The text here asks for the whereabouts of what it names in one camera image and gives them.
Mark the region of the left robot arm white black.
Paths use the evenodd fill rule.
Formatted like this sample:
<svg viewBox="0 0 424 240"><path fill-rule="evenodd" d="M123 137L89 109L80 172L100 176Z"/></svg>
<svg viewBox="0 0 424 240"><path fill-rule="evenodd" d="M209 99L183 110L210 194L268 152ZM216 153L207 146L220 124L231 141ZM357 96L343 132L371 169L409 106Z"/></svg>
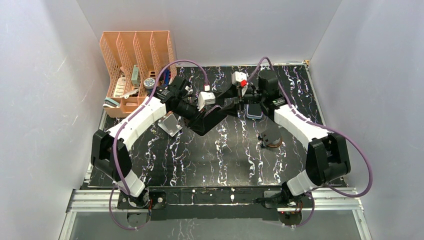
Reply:
<svg viewBox="0 0 424 240"><path fill-rule="evenodd" d="M91 165L109 177L136 208L150 202L149 190L132 169L129 150L134 142L154 123L169 112L184 119L187 128L204 136L228 115L236 115L236 107L223 107L225 99L241 99L248 86L245 76L231 78L231 86L223 92L201 91L197 103L189 103L191 84L175 77L166 87L155 88L135 111L119 124L93 134Z"/></svg>

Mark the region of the white label tag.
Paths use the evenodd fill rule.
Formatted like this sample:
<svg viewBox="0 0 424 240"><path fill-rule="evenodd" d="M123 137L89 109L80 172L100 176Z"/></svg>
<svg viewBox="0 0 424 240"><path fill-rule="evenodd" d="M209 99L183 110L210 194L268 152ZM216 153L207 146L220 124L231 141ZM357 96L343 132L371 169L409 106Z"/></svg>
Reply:
<svg viewBox="0 0 424 240"><path fill-rule="evenodd" d="M121 76L118 78L114 91L113 91L113 97L114 98L121 98L124 93L125 93L125 88L126 88L126 77L125 76Z"/></svg>

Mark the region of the round blue white tape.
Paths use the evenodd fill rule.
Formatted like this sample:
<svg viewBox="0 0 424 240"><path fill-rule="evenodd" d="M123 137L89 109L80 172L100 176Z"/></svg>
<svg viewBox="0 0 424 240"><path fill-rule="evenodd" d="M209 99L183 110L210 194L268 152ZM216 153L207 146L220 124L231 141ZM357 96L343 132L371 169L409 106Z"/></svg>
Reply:
<svg viewBox="0 0 424 240"><path fill-rule="evenodd" d="M155 87L156 80L152 77L146 78L143 80L143 87L146 90L152 90Z"/></svg>

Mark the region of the green white box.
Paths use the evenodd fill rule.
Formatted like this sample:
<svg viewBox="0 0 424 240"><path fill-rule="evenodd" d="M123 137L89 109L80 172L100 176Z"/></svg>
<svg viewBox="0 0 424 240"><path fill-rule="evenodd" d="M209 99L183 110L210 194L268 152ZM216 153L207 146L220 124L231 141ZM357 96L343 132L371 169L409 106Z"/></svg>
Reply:
<svg viewBox="0 0 424 240"><path fill-rule="evenodd" d="M139 87L141 84L140 70L137 64L133 65L131 83L134 87Z"/></svg>

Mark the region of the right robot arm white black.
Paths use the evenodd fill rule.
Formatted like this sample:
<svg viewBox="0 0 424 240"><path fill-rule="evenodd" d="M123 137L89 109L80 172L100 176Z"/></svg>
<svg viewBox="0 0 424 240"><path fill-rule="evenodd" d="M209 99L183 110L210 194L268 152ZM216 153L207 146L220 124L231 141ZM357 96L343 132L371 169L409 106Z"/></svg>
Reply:
<svg viewBox="0 0 424 240"><path fill-rule="evenodd" d="M219 106L217 112L225 117L237 116L244 105L258 104L270 120L285 128L303 145L305 169L282 183L280 192L256 200L265 207L295 207L313 190L350 173L347 139L301 114L284 93L274 70L260 70L257 79L257 85L251 85L245 73L236 71L227 90L204 92L200 103Z"/></svg>

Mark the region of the grey stand on wooden base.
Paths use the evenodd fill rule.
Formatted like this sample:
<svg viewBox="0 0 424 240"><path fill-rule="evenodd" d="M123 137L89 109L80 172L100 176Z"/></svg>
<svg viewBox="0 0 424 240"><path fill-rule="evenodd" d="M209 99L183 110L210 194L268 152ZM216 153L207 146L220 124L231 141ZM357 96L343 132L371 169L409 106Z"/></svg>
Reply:
<svg viewBox="0 0 424 240"><path fill-rule="evenodd" d="M278 148L282 145L282 135L278 127L270 127L257 136L262 148Z"/></svg>

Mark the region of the phone with blue case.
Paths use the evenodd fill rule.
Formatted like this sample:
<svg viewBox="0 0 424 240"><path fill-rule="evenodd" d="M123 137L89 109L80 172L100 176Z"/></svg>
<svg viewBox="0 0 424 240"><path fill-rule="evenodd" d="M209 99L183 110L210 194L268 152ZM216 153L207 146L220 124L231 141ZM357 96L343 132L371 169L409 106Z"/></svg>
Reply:
<svg viewBox="0 0 424 240"><path fill-rule="evenodd" d="M245 107L246 117L251 120L260 120L263 117L261 106L256 104L248 104Z"/></svg>

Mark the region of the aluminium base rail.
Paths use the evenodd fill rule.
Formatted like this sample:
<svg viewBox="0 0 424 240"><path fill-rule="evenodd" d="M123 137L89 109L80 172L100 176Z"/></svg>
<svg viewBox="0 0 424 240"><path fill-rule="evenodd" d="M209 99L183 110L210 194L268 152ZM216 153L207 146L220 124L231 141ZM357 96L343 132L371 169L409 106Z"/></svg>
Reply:
<svg viewBox="0 0 424 240"><path fill-rule="evenodd" d="M349 198L329 188L282 203L279 187L156 187L149 192L150 203L135 206L123 194L110 189L76 190L68 212L147 214L154 221L174 219L263 218L274 221L279 215L296 217L308 211L362 210L359 198Z"/></svg>

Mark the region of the orange plastic file organizer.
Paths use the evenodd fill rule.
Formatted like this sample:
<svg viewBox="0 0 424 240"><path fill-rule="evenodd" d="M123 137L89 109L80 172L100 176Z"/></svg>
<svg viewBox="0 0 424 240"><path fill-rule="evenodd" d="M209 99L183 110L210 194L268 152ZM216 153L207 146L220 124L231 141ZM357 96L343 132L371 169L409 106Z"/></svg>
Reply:
<svg viewBox="0 0 424 240"><path fill-rule="evenodd" d="M111 118L132 113L151 91L144 81L175 60L168 30L105 31L99 46L110 77L103 110Z"/></svg>

